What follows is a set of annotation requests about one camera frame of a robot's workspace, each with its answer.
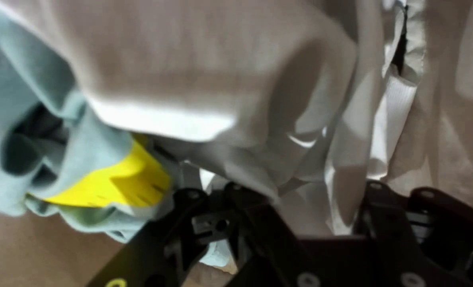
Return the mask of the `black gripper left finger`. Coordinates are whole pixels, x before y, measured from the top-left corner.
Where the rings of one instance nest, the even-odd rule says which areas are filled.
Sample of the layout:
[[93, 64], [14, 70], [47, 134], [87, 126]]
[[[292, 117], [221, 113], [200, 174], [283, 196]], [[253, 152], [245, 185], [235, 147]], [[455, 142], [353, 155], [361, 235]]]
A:
[[246, 207], [269, 199], [227, 184], [206, 195], [183, 188], [173, 211], [143, 228], [87, 282], [87, 287], [179, 287], [208, 246], [226, 239], [238, 271], [222, 287], [264, 287], [270, 268], [251, 241]]

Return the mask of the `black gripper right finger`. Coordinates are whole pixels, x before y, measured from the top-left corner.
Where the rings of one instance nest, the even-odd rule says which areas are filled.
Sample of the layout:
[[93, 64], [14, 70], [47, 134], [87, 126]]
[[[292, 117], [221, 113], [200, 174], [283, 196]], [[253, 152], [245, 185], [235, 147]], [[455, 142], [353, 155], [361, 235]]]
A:
[[473, 287], [473, 207], [431, 187], [401, 196], [367, 180], [358, 230], [385, 287]]

